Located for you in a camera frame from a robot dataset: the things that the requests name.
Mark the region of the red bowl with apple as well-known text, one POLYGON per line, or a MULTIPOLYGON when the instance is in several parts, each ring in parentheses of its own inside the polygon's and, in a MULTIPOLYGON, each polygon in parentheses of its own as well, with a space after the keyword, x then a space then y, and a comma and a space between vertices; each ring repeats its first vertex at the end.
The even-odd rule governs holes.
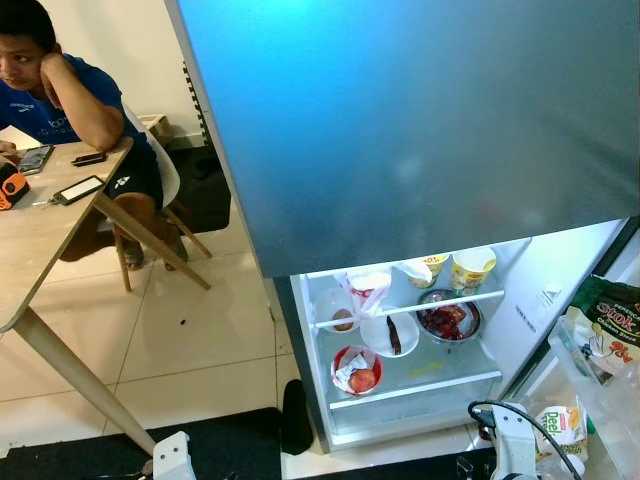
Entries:
POLYGON ((381 357, 365 346, 339 348, 328 366, 334 387, 349 396, 364 396, 371 392, 378 387, 383 375, 381 357))

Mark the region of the white green Deeli packet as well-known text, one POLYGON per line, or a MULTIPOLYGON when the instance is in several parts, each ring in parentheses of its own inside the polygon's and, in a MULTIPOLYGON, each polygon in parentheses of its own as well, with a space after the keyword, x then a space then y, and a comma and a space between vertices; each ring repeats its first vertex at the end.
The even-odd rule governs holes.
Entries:
MULTIPOLYGON (((549 406, 536 416, 550 438, 556 440, 562 451, 570 458, 577 475, 586 477, 586 462, 589 460, 589 435, 586 417, 579 406, 549 406)), ((540 433, 535 433, 536 468, 544 477, 554 480, 573 480, 566 463, 540 433)))

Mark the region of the metal bowl with red food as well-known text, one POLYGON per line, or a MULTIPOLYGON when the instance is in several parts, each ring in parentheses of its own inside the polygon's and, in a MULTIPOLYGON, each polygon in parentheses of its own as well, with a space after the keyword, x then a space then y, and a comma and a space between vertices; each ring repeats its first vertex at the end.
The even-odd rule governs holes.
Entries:
POLYGON ((484 320, 483 311, 475 302, 424 308, 413 315, 431 338, 445 343, 460 343, 475 337, 484 320))

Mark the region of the white bowl with brown food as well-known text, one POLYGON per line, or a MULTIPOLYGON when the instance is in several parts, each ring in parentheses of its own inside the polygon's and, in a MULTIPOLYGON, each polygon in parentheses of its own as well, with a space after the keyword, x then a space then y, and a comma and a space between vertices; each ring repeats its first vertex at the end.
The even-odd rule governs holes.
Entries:
POLYGON ((419 321, 407 312, 390 315, 362 314, 358 317, 358 333, 366 347, 388 358, 410 355, 420 342, 419 321))

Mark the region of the black slipper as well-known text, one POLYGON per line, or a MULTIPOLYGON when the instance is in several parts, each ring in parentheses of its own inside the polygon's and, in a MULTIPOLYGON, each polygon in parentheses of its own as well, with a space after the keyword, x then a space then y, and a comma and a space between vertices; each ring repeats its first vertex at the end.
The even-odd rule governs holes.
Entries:
POLYGON ((301 454, 314 444, 314 430, 308 419, 307 397, 305 385, 300 379, 289 380, 285 384, 280 402, 282 412, 282 452, 285 454, 301 454))

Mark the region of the yellow noodle cup in bag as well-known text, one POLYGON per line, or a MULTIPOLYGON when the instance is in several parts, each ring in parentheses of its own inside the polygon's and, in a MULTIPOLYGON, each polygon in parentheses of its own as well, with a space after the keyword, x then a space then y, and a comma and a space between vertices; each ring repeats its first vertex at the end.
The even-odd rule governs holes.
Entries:
POLYGON ((451 256, 449 253, 438 253, 438 255, 419 257, 419 259, 404 260, 399 262, 396 268, 410 279, 412 287, 431 289, 436 280, 440 279, 449 256, 451 256))

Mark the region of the white bowl with egg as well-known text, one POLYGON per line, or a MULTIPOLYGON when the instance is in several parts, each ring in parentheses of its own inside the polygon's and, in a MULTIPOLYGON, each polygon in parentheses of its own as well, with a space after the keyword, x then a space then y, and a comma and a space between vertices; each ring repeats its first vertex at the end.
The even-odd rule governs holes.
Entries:
POLYGON ((328 332, 352 332, 356 329, 357 317, 351 297, 342 288, 325 289, 314 301, 314 320, 328 332))

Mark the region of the dark blue carpet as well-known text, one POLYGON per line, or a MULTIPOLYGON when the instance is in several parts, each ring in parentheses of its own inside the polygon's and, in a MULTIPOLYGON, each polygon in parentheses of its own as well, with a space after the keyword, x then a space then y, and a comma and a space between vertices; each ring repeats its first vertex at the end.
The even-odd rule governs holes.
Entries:
MULTIPOLYGON (((198 480, 282 480, 278 408, 155 428, 157 439, 183 431, 198 480)), ((493 448, 356 468, 307 480, 457 480, 458 454, 493 454, 493 448)), ((0 480, 136 480, 147 460, 127 435, 24 445, 0 460, 0 480)))

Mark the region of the smartphone with white screen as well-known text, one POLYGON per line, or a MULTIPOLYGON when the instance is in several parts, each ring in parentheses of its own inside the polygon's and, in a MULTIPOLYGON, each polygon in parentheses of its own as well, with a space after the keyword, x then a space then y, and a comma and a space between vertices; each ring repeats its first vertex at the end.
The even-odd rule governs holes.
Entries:
POLYGON ((50 204, 67 206, 76 204, 81 198, 96 193, 105 186, 104 180, 97 177, 97 175, 90 175, 79 182, 68 186, 67 188, 60 189, 49 200, 50 204))

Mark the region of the light wooden table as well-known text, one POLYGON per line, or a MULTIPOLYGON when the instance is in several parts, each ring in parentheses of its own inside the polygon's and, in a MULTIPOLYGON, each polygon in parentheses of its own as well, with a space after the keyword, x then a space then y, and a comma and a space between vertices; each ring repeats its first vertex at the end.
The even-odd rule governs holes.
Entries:
POLYGON ((33 296, 59 260, 67 247, 74 230, 81 224, 91 207, 105 212, 106 216, 127 230, 138 242, 146 244, 163 259, 173 262, 180 273, 192 282, 207 289, 210 284, 201 278, 186 262, 180 260, 164 242, 148 232, 137 220, 127 215, 122 207, 105 193, 96 192, 69 206, 38 206, 37 201, 47 200, 84 178, 109 179, 127 152, 132 140, 125 137, 108 152, 104 163, 90 166, 72 166, 79 155, 91 154, 93 148, 86 143, 61 143, 56 146, 42 172, 27 180, 31 192, 14 202, 13 209, 0 212, 0 314, 9 314, 10 319, 0 325, 0 332, 15 330, 29 347, 44 358, 52 369, 58 371, 72 387, 76 388, 88 402, 116 428, 123 431, 134 443, 152 454, 156 447, 154 439, 134 419, 124 404, 111 393, 102 381, 93 374, 81 358, 60 339, 49 325, 29 307, 33 296))

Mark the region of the man in blue shirt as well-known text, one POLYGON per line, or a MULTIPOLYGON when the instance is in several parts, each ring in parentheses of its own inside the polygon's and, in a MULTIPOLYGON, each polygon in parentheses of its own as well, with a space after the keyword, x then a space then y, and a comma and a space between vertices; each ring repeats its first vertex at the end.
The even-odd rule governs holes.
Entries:
POLYGON ((38 0, 0 0, 0 131, 8 127, 42 145, 83 142, 100 152, 131 138, 106 196, 188 259, 179 230, 160 214, 156 155, 145 133, 125 119, 122 92, 105 70, 61 50, 38 0))

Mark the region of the grey smartphone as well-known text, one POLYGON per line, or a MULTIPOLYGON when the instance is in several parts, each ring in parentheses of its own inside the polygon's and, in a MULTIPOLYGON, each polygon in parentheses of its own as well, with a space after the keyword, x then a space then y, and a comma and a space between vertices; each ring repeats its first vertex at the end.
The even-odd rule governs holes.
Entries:
POLYGON ((19 150, 20 155, 19 170, 24 175, 33 175, 41 173, 45 168, 49 157, 54 151, 54 145, 40 145, 32 148, 24 148, 19 150))

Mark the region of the small orange radio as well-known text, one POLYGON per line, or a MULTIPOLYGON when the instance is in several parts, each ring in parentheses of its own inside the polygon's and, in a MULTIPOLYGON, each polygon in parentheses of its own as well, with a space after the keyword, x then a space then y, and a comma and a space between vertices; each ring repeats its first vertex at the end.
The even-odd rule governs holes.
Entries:
POLYGON ((31 187, 18 166, 9 161, 0 163, 0 211, 12 210, 24 196, 27 196, 31 187))

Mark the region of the white fridge shelf rail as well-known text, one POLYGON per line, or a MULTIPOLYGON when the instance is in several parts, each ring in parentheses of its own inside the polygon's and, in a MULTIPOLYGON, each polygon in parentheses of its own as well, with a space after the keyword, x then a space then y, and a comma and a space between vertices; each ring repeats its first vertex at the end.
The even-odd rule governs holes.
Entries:
MULTIPOLYGON (((426 294, 426 291, 392 291, 384 298, 383 303, 381 303, 381 311, 376 315, 399 314, 399 312, 407 312, 407 314, 413 315, 416 311, 424 310, 424 308, 456 305, 456 303, 461 302, 475 302, 475 305, 486 314, 486 312, 488 312, 486 308, 490 305, 497 305, 506 293, 503 291, 481 292, 479 294, 471 294, 471 296, 461 296, 457 298, 453 298, 451 293, 447 293, 445 294, 444 300, 422 302, 421 297, 424 296, 424 294, 426 294)), ((305 314, 306 323, 321 328, 321 324, 316 323, 314 320, 314 301, 316 298, 317 296, 314 300, 303 302, 301 308, 303 314, 305 314)), ((356 315, 360 314, 360 310, 357 310, 356 307, 355 311, 356 315)))

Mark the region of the black foam wall panel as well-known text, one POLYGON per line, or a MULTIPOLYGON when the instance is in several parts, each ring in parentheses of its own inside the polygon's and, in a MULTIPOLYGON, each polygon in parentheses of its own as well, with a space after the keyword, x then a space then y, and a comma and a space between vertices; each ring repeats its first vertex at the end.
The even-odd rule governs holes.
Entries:
POLYGON ((232 195, 215 148, 205 145, 166 152, 180 177, 174 202, 182 205, 175 212, 183 223, 195 234, 228 228, 232 195))

